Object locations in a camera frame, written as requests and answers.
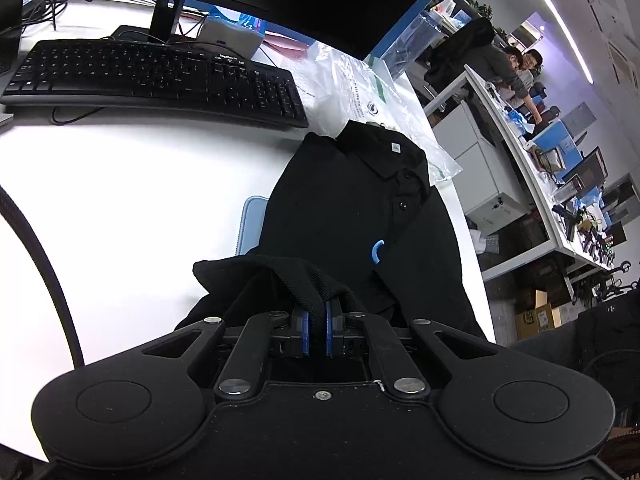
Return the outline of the cardboard box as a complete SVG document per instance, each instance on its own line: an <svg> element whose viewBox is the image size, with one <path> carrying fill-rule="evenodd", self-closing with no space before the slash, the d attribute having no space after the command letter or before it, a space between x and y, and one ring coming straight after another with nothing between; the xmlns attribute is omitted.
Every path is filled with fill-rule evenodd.
<svg viewBox="0 0 640 480"><path fill-rule="evenodd" d="M559 304L552 304L548 292L526 290L516 303L515 329L518 340L536 336L562 325Z"/></svg>

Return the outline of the black keyboard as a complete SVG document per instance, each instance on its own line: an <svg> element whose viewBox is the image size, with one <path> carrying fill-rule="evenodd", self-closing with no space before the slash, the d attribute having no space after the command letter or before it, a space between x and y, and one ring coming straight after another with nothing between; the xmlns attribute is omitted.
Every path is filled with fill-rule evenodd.
<svg viewBox="0 0 640 480"><path fill-rule="evenodd" d="M1 103L188 110L276 127L308 126L287 70L227 53L115 39L37 42Z"/></svg>

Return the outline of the black polo shirt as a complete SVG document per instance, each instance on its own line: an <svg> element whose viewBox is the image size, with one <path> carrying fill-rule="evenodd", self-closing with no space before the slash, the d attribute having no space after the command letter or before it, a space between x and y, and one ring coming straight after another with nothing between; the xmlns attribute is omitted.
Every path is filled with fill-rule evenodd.
<svg viewBox="0 0 640 480"><path fill-rule="evenodd" d="M259 243L194 264L205 295L186 316L232 326L302 310L319 338L326 308L415 318L480 336L447 208L427 159L402 133L350 122L336 138L309 133L271 193Z"/></svg>

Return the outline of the white drawer cabinet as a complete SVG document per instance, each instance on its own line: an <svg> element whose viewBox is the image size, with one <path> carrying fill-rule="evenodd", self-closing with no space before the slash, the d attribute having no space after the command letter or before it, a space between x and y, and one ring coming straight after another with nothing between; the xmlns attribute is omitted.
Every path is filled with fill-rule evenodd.
<svg viewBox="0 0 640 480"><path fill-rule="evenodd" d="M509 157L482 135L468 104L459 104L434 127L434 133L462 168L454 186L465 217L483 235L494 234L529 213Z"/></svg>

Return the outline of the black office chair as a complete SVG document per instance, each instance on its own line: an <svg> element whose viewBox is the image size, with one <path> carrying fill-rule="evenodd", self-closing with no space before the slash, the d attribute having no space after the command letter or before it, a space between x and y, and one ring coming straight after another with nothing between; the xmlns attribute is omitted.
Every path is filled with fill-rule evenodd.
<svg viewBox="0 0 640 480"><path fill-rule="evenodd" d="M436 91L450 84L462 70L462 61L472 49L491 46L496 32L488 18L470 21L434 47L427 61L424 80Z"/></svg>

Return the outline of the seated person grey shirt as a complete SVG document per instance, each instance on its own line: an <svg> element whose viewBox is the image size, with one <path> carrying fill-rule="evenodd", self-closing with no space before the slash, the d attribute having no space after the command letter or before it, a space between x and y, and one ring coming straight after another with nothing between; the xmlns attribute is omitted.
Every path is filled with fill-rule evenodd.
<svg viewBox="0 0 640 480"><path fill-rule="evenodd" d="M518 76L521 58L514 52L506 52L494 44L486 44L486 46L475 47L466 52L461 63L469 65L486 81L493 84L503 84L510 88L532 113L536 125L544 121L529 95L526 85Z"/></svg>

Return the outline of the white office desk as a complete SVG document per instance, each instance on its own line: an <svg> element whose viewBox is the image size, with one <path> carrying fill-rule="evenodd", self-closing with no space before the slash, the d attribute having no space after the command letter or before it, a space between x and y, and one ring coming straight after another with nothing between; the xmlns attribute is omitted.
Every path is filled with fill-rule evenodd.
<svg viewBox="0 0 640 480"><path fill-rule="evenodd" d="M484 270L482 277L489 282L508 274L521 266L532 263L549 254L566 255L574 260L568 270L570 272L584 269L582 278L599 270L610 270L611 267L595 258L582 249L578 235L568 238L565 234L565 226L561 217L552 211L555 201L552 198L551 186L544 183L542 173L535 168L534 161L526 152L518 137L518 127L504 112L506 103L492 92L490 84L480 78L472 68L467 67L463 74L440 92L424 107L427 116L433 115L439 107L454 97L463 87L468 86L473 91L473 96L480 106L480 114L491 128L494 140L491 142L497 148L502 148L509 157L513 170L518 177L518 182L524 191L525 198L533 200L533 209L538 211L547 239L533 248L521 252L519 255L506 259L502 263Z"/></svg>

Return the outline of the clear plastic bag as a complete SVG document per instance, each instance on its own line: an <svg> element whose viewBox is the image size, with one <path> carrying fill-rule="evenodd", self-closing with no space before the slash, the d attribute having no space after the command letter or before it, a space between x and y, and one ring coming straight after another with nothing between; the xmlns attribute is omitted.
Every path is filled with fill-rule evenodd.
<svg viewBox="0 0 640 480"><path fill-rule="evenodd" d="M333 136L353 120L402 133L424 151L430 182L449 181L462 168L438 143L412 90L390 78L378 58L356 60L316 42L301 58L276 56L277 66L294 78L309 125Z"/></svg>

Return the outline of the tissue box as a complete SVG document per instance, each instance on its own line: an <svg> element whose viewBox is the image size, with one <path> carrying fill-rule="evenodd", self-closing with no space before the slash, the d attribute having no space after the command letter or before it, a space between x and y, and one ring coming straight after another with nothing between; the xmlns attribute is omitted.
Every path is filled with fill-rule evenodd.
<svg viewBox="0 0 640 480"><path fill-rule="evenodd" d="M263 41L262 32L225 18L208 18L196 36L198 44L240 58L252 58Z"/></svg>

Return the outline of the standing person grey shirt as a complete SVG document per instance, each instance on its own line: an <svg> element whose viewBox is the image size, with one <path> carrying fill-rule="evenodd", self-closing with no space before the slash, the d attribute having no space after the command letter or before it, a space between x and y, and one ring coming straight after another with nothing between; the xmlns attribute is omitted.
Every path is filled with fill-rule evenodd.
<svg viewBox="0 0 640 480"><path fill-rule="evenodd" d="M536 49L529 49L518 58L520 65L515 73L521 79L527 91L533 88L535 82L535 70L542 64L542 55ZM518 108L524 104L515 91L509 87L506 89L506 100L514 107Z"/></svg>

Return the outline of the blue desk mat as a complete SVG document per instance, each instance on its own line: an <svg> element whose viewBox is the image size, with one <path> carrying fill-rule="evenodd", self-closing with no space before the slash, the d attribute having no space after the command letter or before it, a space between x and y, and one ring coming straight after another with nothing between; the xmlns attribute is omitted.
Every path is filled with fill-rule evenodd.
<svg viewBox="0 0 640 480"><path fill-rule="evenodd" d="M268 200L265 197L250 196L244 203L235 255L242 256L259 244L262 235Z"/></svg>

